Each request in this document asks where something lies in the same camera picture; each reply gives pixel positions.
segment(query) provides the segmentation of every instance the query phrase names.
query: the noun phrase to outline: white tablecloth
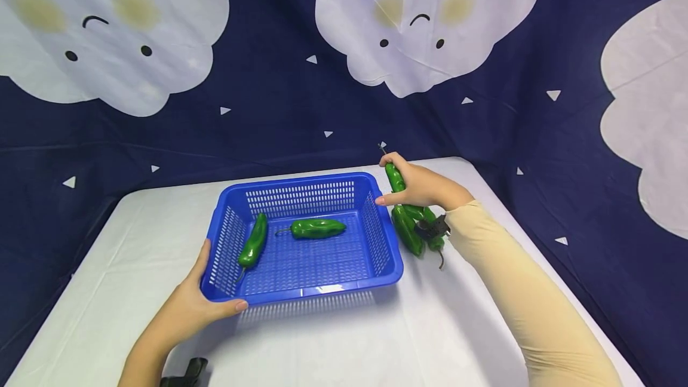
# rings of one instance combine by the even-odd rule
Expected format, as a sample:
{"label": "white tablecloth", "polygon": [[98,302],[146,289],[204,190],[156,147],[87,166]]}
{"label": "white tablecloth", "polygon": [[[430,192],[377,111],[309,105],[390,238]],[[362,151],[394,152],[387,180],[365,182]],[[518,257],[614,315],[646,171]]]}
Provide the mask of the white tablecloth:
{"label": "white tablecloth", "polygon": [[[625,386],[642,386],[605,334],[508,213],[461,159],[419,161],[465,185],[543,266],[583,315]],[[375,175],[378,166],[344,171]],[[8,382],[9,387],[116,386],[134,341],[198,255],[217,197],[231,184],[150,189],[126,196]],[[402,251],[393,287],[256,306],[217,322],[171,354],[165,374],[191,357],[210,361],[210,387],[527,386],[515,340],[480,277],[448,245],[447,264]]]}

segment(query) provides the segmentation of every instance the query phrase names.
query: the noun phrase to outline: yellow cheek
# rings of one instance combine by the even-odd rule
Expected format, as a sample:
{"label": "yellow cheek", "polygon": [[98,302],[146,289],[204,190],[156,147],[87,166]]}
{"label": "yellow cheek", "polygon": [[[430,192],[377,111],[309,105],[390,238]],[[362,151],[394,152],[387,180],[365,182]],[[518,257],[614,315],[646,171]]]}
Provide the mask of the yellow cheek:
{"label": "yellow cheek", "polygon": [[377,0],[375,19],[388,27],[399,26],[404,8],[404,0]]}
{"label": "yellow cheek", "polygon": [[112,0],[115,13],[136,30],[150,30],[160,21],[160,11],[153,0]]}
{"label": "yellow cheek", "polygon": [[440,21],[454,26],[465,21],[474,8],[475,0],[446,0],[440,12]]}
{"label": "yellow cheek", "polygon": [[19,19],[32,29],[59,33],[67,28],[65,15],[53,0],[12,0]]}

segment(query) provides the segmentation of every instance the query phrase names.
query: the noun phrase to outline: beige sleeve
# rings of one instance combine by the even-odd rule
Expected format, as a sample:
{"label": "beige sleeve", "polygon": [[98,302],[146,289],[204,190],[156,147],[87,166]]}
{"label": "beige sleeve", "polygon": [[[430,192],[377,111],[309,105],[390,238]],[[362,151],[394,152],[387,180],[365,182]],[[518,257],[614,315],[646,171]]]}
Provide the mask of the beige sleeve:
{"label": "beige sleeve", "polygon": [[521,347],[530,387],[621,386],[578,311],[479,202],[447,212],[447,224]]}

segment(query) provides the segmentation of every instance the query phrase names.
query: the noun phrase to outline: green chili pepper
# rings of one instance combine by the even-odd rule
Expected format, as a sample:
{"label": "green chili pepper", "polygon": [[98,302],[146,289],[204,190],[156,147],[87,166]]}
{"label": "green chili pepper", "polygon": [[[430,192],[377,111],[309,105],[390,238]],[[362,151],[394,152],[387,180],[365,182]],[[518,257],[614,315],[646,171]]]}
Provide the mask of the green chili pepper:
{"label": "green chili pepper", "polygon": [[[380,150],[386,154],[385,148],[381,144],[377,144]],[[389,185],[391,187],[392,193],[403,192],[406,190],[406,183],[404,183],[404,178],[400,173],[397,166],[391,164],[390,162],[385,165],[385,173],[388,175]],[[420,221],[423,219],[423,209],[420,206],[415,205],[404,205],[408,215],[411,216],[413,220]]]}
{"label": "green chili pepper", "polygon": [[423,241],[415,233],[413,227],[413,219],[408,215],[403,206],[397,205],[391,210],[391,222],[394,224],[394,229],[397,230],[397,234],[401,238],[404,246],[408,248],[411,253],[420,257],[423,253]]}
{"label": "green chili pepper", "polygon": [[391,191],[393,193],[403,192],[406,190],[406,183],[404,183],[404,178],[399,169],[397,169],[397,166],[389,162],[385,165],[385,173],[388,175],[389,184],[391,185]]}
{"label": "green chili pepper", "polygon": [[[432,223],[434,220],[437,220],[437,216],[433,211],[430,210],[429,207],[424,207],[423,208],[423,219],[425,219],[428,223]],[[432,238],[430,241],[427,241],[428,243],[428,248],[430,248],[431,251],[437,251],[440,253],[440,269],[443,268],[444,266],[444,255],[442,254],[442,248],[444,247],[444,237],[438,236],[437,238]]]}
{"label": "green chili pepper", "polygon": [[265,247],[266,236],[268,236],[268,217],[261,212],[256,217],[256,223],[253,225],[253,230],[246,240],[244,249],[241,250],[241,254],[237,260],[243,269],[236,282],[241,281],[246,269],[251,269],[258,263],[258,259]]}
{"label": "green chili pepper", "polygon": [[296,220],[289,229],[277,230],[275,235],[287,230],[291,230],[291,236],[295,239],[323,239],[344,233],[346,225],[329,219]]}
{"label": "green chili pepper", "polygon": [[421,221],[425,218],[423,215],[423,208],[420,206],[404,205],[404,209],[406,210],[408,216],[415,221]]}

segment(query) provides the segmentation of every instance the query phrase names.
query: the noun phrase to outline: hand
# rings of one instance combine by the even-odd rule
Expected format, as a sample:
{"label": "hand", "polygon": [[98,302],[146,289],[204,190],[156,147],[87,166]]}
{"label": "hand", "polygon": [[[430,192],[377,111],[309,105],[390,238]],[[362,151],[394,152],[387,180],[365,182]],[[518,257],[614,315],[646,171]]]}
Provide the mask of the hand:
{"label": "hand", "polygon": [[146,329],[149,336],[155,337],[157,342],[169,349],[194,336],[212,322],[239,314],[248,308],[248,302],[241,299],[219,303],[205,299],[199,285],[210,252],[211,241],[205,239],[189,275],[175,288]]}
{"label": "hand", "polygon": [[394,164],[406,182],[406,190],[389,193],[375,200],[377,205],[439,205],[445,211],[455,210],[474,200],[465,187],[422,166],[409,164],[396,152],[388,153],[380,159],[380,166]]}

